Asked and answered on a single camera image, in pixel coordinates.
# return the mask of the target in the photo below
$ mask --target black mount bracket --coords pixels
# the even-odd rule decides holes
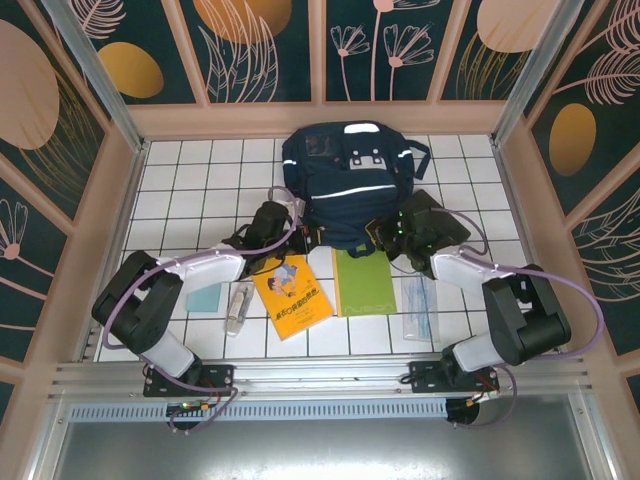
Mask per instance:
[[[410,384],[413,393],[470,393],[487,389],[487,385],[480,377],[486,380],[494,390],[500,389],[498,375],[491,367],[458,375],[455,383],[452,383],[445,375],[439,361],[409,363],[409,374],[403,377],[404,381],[401,380],[401,382]]]
[[[223,388],[233,386],[233,365],[203,365],[200,372],[200,380],[197,386]],[[203,397],[206,393],[194,392],[179,387],[164,378],[153,368],[148,368],[145,375],[144,390],[142,395],[147,398],[162,397]],[[230,393],[221,393],[220,396],[228,397]]]

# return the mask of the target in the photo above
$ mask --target white tile floor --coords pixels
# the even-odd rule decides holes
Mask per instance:
[[[523,265],[525,258],[509,211],[488,138],[483,135],[411,136],[430,144],[434,160],[416,189],[445,207],[464,211],[481,223],[494,261]],[[152,256],[179,256],[208,248],[249,223],[271,185],[283,185],[283,139],[154,142],[139,188],[123,258],[142,249]],[[473,232],[471,241],[480,238]],[[335,305],[331,252],[314,250],[308,262]],[[411,267],[403,259],[397,266]],[[392,269],[400,302],[403,274]],[[487,329],[482,299],[438,283],[440,342],[405,340],[403,314],[327,319],[285,341],[278,337],[256,294],[238,337],[224,335],[224,315],[234,285],[224,284],[220,313],[188,313],[184,296],[170,322],[171,331],[204,359],[371,355],[439,351]],[[126,351],[97,349],[99,361],[134,360]]]

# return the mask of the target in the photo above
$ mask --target backpack handle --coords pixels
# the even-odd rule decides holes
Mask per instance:
[[[415,140],[407,140],[407,143],[411,148],[415,148],[424,153],[422,160],[420,160],[420,165],[418,165],[418,170],[416,170],[416,178],[422,180],[424,178],[424,174],[427,172],[427,167],[429,166],[429,160],[431,160],[431,150],[424,143],[417,142]]]
[[[347,250],[347,253],[351,258],[366,257],[368,255],[371,255],[372,253],[375,253],[376,246],[371,242],[371,240],[367,240],[363,245],[367,248],[360,250],[360,247],[362,247],[362,245],[359,245],[356,248],[350,248],[349,250]]]

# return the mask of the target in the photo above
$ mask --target flower illustration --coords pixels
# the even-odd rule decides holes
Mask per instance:
[[[389,81],[389,100],[393,100],[393,79],[396,68],[407,65],[419,65],[433,60],[433,49],[427,48],[431,43],[429,27],[405,27],[398,37],[398,25],[384,29],[384,47],[391,66]]]
[[[344,92],[347,100],[351,101],[349,94],[349,85],[347,84],[347,73],[344,67],[344,59],[349,55],[358,55],[368,52],[371,46],[366,42],[366,35],[362,31],[362,25],[359,27],[345,27],[344,32],[341,27],[331,28],[331,39],[333,45],[340,55],[340,66],[342,67],[342,83],[344,84]]]
[[[380,16],[383,13],[388,13],[393,10],[417,10],[419,8],[433,7],[439,3],[440,0],[373,0],[373,6],[377,10],[377,13],[375,26],[373,27],[373,48],[371,49],[371,100],[376,99],[376,47],[378,45],[378,32],[380,30]]]
[[[20,202],[16,202],[13,210],[6,199],[0,200],[0,260],[13,261],[18,260],[30,268],[43,273],[49,277],[53,277],[53,273],[34,265],[20,256],[20,245],[24,238],[27,228],[27,219],[29,218],[29,209]],[[12,282],[11,280],[0,276],[0,284],[6,285],[26,295],[30,295],[39,300],[46,300],[47,296],[31,290],[23,285]],[[20,327],[16,325],[0,324],[0,328],[9,328],[12,330],[33,330],[35,327]]]
[[[382,13],[392,10],[416,10],[433,7],[439,3],[440,0],[373,0],[373,6]]]
[[[12,214],[9,202],[4,198],[0,200],[0,258],[19,258],[28,216],[29,210],[20,202],[16,202]]]

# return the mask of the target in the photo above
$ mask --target book cover illustration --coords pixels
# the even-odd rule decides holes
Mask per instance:
[[[281,339],[333,315],[333,308],[301,255],[267,260],[253,281]]]
[[[338,316],[397,312],[391,269],[383,252],[352,258],[345,250],[333,250],[333,269]]]

